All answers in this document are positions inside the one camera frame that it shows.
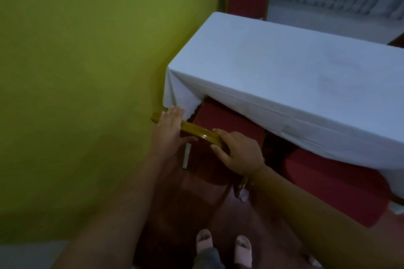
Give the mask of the person's pale slipper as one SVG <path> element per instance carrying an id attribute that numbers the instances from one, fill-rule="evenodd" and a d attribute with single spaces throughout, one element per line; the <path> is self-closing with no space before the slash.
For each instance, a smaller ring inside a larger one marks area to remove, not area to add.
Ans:
<path id="1" fill-rule="evenodd" d="M 252 246 L 246 236 L 239 235 L 235 240 L 234 265 L 238 269 L 252 269 Z"/>
<path id="2" fill-rule="evenodd" d="M 195 239 L 196 254 L 199 255 L 206 249 L 213 248 L 213 239 L 208 229 L 202 229 L 198 232 Z"/>

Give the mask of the person's right pale slipper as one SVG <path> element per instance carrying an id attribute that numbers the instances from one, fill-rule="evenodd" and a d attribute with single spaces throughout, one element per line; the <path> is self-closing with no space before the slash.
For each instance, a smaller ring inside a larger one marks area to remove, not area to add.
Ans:
<path id="1" fill-rule="evenodd" d="M 239 235 L 235 240 L 234 265 L 238 269 L 252 269 L 252 246 L 246 236 Z"/>

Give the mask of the person's left forearm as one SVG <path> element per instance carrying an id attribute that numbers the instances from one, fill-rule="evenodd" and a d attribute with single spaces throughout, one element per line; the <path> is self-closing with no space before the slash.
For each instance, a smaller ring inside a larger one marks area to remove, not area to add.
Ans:
<path id="1" fill-rule="evenodd" d="M 158 176 L 174 155 L 149 152 L 67 244 L 51 269 L 131 269 Z"/>

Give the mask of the person's left hand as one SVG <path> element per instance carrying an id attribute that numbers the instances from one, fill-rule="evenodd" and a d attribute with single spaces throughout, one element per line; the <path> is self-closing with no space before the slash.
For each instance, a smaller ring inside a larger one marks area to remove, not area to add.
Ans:
<path id="1" fill-rule="evenodd" d="M 184 109 L 175 106 L 161 114 L 159 122 L 154 128 L 147 155 L 153 165 L 163 165 L 183 146 L 180 133 L 184 113 Z"/>

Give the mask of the person's right forearm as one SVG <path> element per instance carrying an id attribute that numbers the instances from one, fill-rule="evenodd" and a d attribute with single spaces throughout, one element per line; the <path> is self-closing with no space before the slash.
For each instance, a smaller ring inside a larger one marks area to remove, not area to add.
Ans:
<path id="1" fill-rule="evenodd" d="M 404 253 L 268 166 L 253 165 L 245 176 L 265 193 L 324 269 L 404 269 Z"/>

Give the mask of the red cushioned chair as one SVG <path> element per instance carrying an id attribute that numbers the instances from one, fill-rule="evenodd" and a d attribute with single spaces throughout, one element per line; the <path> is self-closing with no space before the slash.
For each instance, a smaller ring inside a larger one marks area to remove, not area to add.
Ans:
<path id="1" fill-rule="evenodd" d="M 390 208 L 393 194 L 375 169 L 330 160 L 298 148 L 277 168 L 287 180 L 366 228 L 383 220 L 404 230 L 404 215 Z"/>

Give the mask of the white tablecloth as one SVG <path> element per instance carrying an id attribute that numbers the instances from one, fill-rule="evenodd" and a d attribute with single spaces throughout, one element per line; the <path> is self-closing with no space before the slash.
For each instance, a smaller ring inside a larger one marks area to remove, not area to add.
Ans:
<path id="1" fill-rule="evenodd" d="M 205 97 L 404 199 L 404 48 L 214 12 L 166 69 L 163 106 Z"/>

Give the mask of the person's right hand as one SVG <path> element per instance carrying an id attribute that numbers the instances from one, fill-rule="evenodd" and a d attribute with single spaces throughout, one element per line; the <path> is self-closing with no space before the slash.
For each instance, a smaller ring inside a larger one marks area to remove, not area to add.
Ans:
<path id="1" fill-rule="evenodd" d="M 226 132 L 213 129 L 229 149 L 229 162 L 222 162 L 235 173 L 250 178 L 260 169 L 266 167 L 259 144 L 239 132 Z"/>

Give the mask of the person's left pale slipper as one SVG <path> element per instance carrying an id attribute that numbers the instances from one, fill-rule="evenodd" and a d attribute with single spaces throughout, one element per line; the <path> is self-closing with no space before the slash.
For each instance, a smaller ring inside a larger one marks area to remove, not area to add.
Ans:
<path id="1" fill-rule="evenodd" d="M 213 248 L 213 239 L 208 229 L 202 229 L 198 232 L 195 239 L 196 254 L 199 255 L 206 249 Z"/>

